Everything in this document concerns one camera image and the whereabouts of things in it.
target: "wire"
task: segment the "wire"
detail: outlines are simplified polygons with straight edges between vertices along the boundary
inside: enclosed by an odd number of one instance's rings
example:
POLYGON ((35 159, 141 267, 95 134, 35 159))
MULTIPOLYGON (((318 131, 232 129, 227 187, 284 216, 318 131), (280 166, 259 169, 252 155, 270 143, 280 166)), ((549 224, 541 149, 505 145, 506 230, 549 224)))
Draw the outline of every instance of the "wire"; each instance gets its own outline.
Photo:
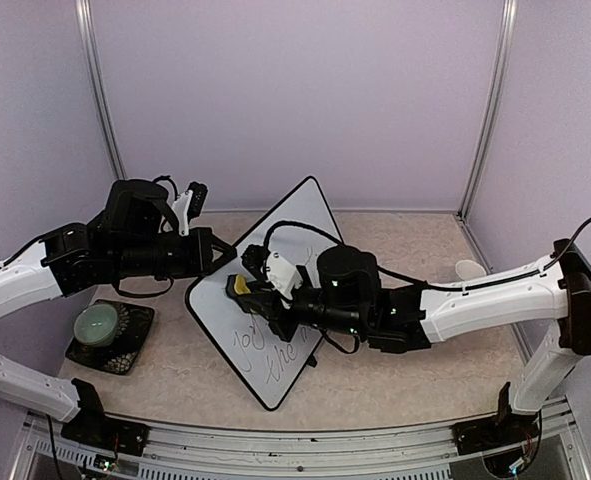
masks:
MULTIPOLYGON (((571 248, 571 246, 574 244, 575 240, 577 240, 577 238, 579 237, 579 235, 582 233, 582 231, 584 231, 584 229, 586 227, 588 227, 591 224, 591 217, 589 217, 588 219, 586 219, 578 228, 577 230, 575 230, 575 233, 573 233, 573 235, 571 236, 569 242, 567 243, 567 245, 564 247, 564 249, 559 253, 559 255, 556 255, 550 262, 548 262, 546 265, 544 265, 543 270, 542 271, 546 271, 549 270, 551 267, 553 267, 556 263, 558 263, 560 261, 560 259, 566 254, 566 252, 568 252, 568 250, 571 248)), ((296 221, 292 221, 292 220, 280 220, 279 222, 274 223, 271 228, 268 229, 268 231, 266 232, 266 236, 264 237, 264 248, 266 250, 268 250, 268 246, 270 243, 270 239, 271 236, 273 235, 273 233, 275 232, 275 230, 277 230, 280 227, 297 227, 297 228, 303 228, 304 230, 309 230, 311 232, 315 232, 333 242, 335 242, 337 245, 345 245, 344 242, 342 242, 341 240, 335 238, 333 235, 331 235, 328 232, 325 232, 324 230, 321 230, 317 227, 314 227, 313 225, 308 225, 306 223, 302 223, 302 222, 296 222, 296 221)), ((404 282, 408 282, 411 283, 413 285, 418 285, 421 286, 427 290, 436 290, 439 292, 461 292, 463 290, 462 287, 445 287, 442 285, 433 285, 431 283, 428 283, 426 280, 420 280, 418 278, 414 278, 414 277, 410 277, 408 275, 404 275, 402 273, 398 273, 398 272, 393 272, 392 270, 388 270, 384 267, 377 267, 378 270, 380 272, 382 272, 385 275, 388 275, 389 277, 395 278, 397 280, 402 280, 404 282)), ((526 278, 530 278, 533 277, 535 275, 540 275, 542 273, 542 271, 540 271, 539 269, 535 269, 535 270, 530 270, 528 272, 524 272, 524 273, 520 273, 519 275, 514 275, 512 277, 506 277, 506 278, 501 278, 498 280, 491 280, 490 282, 483 282, 483 283, 478 283, 475 285, 467 285, 465 287, 466 291, 471 291, 471 290, 479 290, 482 288, 488 288, 488 287, 496 287, 498 285, 504 285, 506 283, 511 283, 511 282, 516 282, 519 280, 524 280, 526 278)))
POLYGON ((539 411, 539 433, 537 434, 537 445, 535 445, 535 451, 533 452, 533 455, 531 457, 529 457, 528 463, 524 466, 524 468, 522 468, 519 472, 517 472, 518 475, 521 475, 526 470, 528 470, 531 467, 531 465, 533 465, 533 463, 535 462, 535 459, 537 458, 537 454, 539 453, 539 448, 542 444, 542 432, 543 431, 544 431, 544 420, 542 419, 542 411, 540 410, 539 411))
POLYGON ((48 422, 48 433, 51 437, 51 452, 53 453, 53 461, 55 462, 55 470, 57 471, 57 477, 59 480, 64 480, 62 471, 59 468, 59 460, 57 459, 57 449, 55 448, 55 435, 53 434, 53 420, 50 415, 46 415, 46 421, 48 422))
POLYGON ((171 288, 173 288, 173 285, 175 284, 175 279, 173 277, 168 277, 166 280, 168 280, 168 287, 166 287, 164 290, 161 290, 159 292, 151 292, 151 293, 126 292, 126 291, 119 288, 119 283, 117 284, 117 286, 113 285, 113 288, 115 289, 115 292, 122 297, 134 298, 137 300, 144 300, 147 298, 161 297, 162 295, 165 295, 166 293, 168 293, 171 290, 171 288))
POLYGON ((339 352, 341 352, 345 355, 353 355, 354 353, 357 353, 357 351, 359 350, 359 338, 357 338, 357 337, 353 337, 353 341, 355 342, 353 344, 353 350, 346 350, 339 343, 337 343, 335 340, 333 340, 328 335, 328 332, 326 330, 320 330, 319 333, 322 334, 322 338, 324 340, 326 340, 332 347, 334 347, 335 350, 338 350, 339 352))
MULTIPOLYGON (((274 223, 266 232, 266 235, 264 236, 264 249, 269 250, 268 247, 269 247, 269 244, 271 241, 271 237, 275 233, 275 230, 277 230, 278 228, 281 228, 281 227, 302 228, 304 230, 308 230, 308 231, 317 233, 318 235, 321 235, 322 237, 327 238, 331 242, 334 242, 336 245, 345 245, 345 243, 342 240, 340 240, 339 238, 331 235, 328 232, 325 232, 324 230, 322 230, 320 228, 317 228, 313 225, 309 225, 308 223, 297 222, 294 220, 280 220, 279 222, 274 223)), ((415 285, 427 285, 426 281, 420 280, 419 278, 413 278, 408 275, 393 272, 391 270, 388 270, 388 269, 386 269, 384 267, 380 267, 380 266, 378 266, 377 269, 380 272, 382 272, 383 274, 388 275, 389 277, 393 277, 398 280, 402 280, 404 282, 412 283, 415 285)))
POLYGON ((4 267, 8 267, 11 263, 13 263, 15 260, 17 260, 22 253, 24 253, 26 250, 28 250, 31 247, 31 245, 40 241, 42 239, 42 237, 43 237, 43 235, 39 235, 39 236, 35 237, 30 242, 26 243, 17 252, 15 252, 12 256, 10 256, 6 260, 4 260, 4 262, 2 262, 2 266, 0 266, 0 270, 4 267))
POLYGON ((175 200, 179 197, 179 190, 177 184, 173 181, 170 175, 160 175, 153 180, 153 183, 168 182, 173 187, 173 193, 175 194, 175 200))

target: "purple wall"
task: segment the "purple wall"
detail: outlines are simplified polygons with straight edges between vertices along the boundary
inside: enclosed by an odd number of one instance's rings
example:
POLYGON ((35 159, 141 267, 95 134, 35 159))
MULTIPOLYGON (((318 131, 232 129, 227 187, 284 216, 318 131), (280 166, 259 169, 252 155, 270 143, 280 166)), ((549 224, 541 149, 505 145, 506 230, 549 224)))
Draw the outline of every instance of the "purple wall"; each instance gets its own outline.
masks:
POLYGON ((216 209, 313 174, 335 207, 455 211, 502 3, 94 2, 126 170, 205 182, 216 209))
MULTIPOLYGON (((89 220, 111 183, 72 1, 0 2, 0 260, 30 238, 89 220)), ((59 370, 88 295, 0 320, 0 352, 59 370)), ((25 412, 0 402, 0 479, 25 412)))
MULTIPOLYGON (((520 0, 471 224, 498 269, 551 251, 591 215, 591 1, 520 0)), ((578 245, 591 262, 591 227, 578 245)), ((533 343, 542 326, 530 326, 533 343)), ((566 383, 591 456, 591 358, 566 383)))

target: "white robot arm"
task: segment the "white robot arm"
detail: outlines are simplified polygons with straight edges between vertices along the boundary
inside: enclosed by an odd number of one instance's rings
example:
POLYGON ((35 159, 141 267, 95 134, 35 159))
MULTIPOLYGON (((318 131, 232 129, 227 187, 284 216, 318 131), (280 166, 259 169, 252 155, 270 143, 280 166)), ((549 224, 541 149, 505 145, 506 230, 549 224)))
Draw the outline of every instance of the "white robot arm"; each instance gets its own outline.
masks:
MULTIPOLYGON (((289 221, 282 225, 302 226, 289 221)), ((270 252, 265 239, 264 245, 251 245, 242 255, 255 281, 230 276, 228 296, 243 311, 268 320, 283 341, 290 341, 303 324, 321 330, 325 338, 327 331, 344 333, 354 337, 356 347, 368 342, 386 353, 430 348, 499 325, 552 321, 528 364, 500 392, 497 414, 454 427, 462 454, 523 440, 547 397, 578 361, 591 355, 591 266, 569 240, 558 240, 553 255, 518 269, 444 285, 389 272, 371 253, 333 240, 338 245, 317 259, 319 288, 304 266, 270 252), (380 272, 414 284, 382 288, 380 272)))
MULTIPOLYGON (((128 296, 119 290, 127 277, 172 282, 211 273, 234 258, 235 249, 209 228, 189 229, 205 196, 206 187, 193 182, 169 206, 167 190, 156 181, 115 182, 106 208, 87 225, 73 223, 42 235, 0 263, 0 318, 100 284, 128 296), (160 231, 162 219, 167 227, 160 231), (222 254, 217 260, 214 251, 222 254)), ((64 436, 99 448, 112 450, 121 431, 126 445, 121 450, 141 454, 146 427, 106 418, 86 382, 44 375, 0 355, 0 398, 66 423, 64 436)))

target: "black mat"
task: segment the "black mat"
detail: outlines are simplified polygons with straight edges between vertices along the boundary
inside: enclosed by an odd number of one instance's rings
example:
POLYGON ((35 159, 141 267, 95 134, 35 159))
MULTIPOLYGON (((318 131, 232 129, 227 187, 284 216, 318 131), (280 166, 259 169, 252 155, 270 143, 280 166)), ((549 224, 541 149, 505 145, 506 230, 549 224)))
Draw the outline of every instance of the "black mat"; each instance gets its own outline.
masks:
POLYGON ((115 340, 107 347, 89 347, 75 338, 66 350, 66 358, 94 370, 126 375, 144 346, 155 317, 155 310, 130 303, 97 300, 97 304, 115 307, 119 325, 115 340))

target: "table surface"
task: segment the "table surface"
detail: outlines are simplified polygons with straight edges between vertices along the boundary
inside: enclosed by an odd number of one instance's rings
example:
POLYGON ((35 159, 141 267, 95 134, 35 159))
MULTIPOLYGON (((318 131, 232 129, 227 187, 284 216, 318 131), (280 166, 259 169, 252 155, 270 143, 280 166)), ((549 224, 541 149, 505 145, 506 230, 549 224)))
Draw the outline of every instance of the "table surface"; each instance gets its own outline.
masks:
MULTIPOLYGON (((256 212, 204 214, 208 225, 233 242, 259 218, 256 212)), ((455 281, 455 263, 472 259, 452 215, 336 214, 346 243, 373 252, 378 263, 430 281, 455 281)), ((384 278, 385 286, 396 285, 384 278)), ((155 291, 150 279, 122 288, 155 291)), ((190 281, 163 297, 121 299, 101 287, 96 298, 148 305, 156 317, 146 344, 126 376, 90 370, 66 360, 62 378, 91 382, 108 412, 185 425, 256 430, 344 430, 449 420, 494 411, 501 387, 522 362, 508 327, 455 337, 429 350, 382 354, 362 346, 343 355, 328 344, 316 353, 282 406, 267 412, 208 340, 184 306, 190 281)), ((334 335, 349 347, 352 340, 334 335)))

